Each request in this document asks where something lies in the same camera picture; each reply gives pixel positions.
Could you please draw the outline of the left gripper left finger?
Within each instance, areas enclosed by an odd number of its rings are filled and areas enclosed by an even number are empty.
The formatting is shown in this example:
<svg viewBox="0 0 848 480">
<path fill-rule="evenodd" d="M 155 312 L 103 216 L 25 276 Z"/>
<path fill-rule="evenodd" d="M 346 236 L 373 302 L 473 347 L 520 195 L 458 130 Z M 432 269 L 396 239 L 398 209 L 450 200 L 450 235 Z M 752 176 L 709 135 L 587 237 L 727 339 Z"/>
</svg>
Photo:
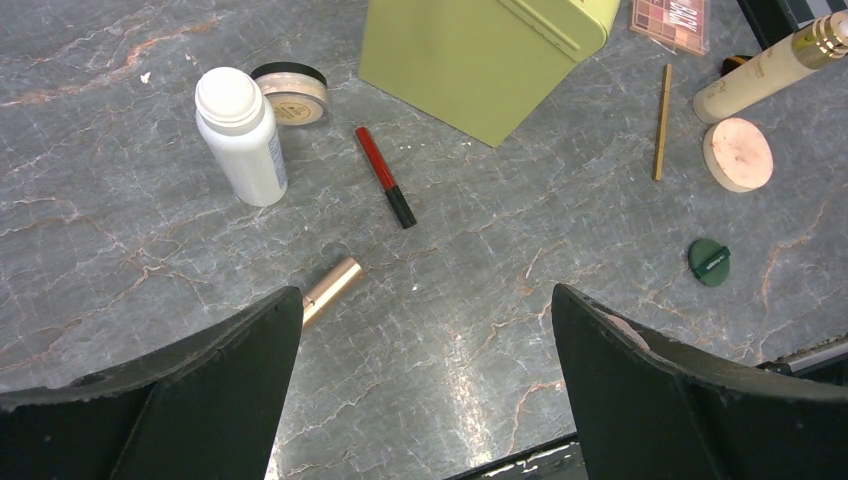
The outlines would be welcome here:
<svg viewBox="0 0 848 480">
<path fill-rule="evenodd" d="M 1 397 L 5 479 L 261 479 L 294 369 L 302 294 L 282 288 L 163 348 Z"/>
</svg>

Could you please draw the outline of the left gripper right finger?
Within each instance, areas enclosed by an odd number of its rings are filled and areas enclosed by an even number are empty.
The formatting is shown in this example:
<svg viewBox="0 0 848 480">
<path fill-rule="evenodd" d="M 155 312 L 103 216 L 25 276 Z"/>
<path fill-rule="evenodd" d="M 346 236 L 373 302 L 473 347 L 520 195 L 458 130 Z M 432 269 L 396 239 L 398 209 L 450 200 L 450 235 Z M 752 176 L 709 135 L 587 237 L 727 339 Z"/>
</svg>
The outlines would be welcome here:
<svg viewBox="0 0 848 480">
<path fill-rule="evenodd" d="M 847 390 L 739 364 L 557 285 L 552 327 L 593 479 L 843 479 Z"/>
</svg>

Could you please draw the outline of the green metal drawer box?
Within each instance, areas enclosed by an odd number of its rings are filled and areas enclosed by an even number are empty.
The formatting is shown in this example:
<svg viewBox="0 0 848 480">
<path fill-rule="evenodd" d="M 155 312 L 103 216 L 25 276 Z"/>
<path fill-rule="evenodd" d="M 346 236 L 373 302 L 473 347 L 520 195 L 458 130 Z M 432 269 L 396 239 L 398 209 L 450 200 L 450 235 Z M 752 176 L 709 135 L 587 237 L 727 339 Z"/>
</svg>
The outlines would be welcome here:
<svg viewBox="0 0 848 480">
<path fill-rule="evenodd" d="M 606 44 L 617 1 L 371 1 L 360 78 L 500 145 Z"/>
</svg>

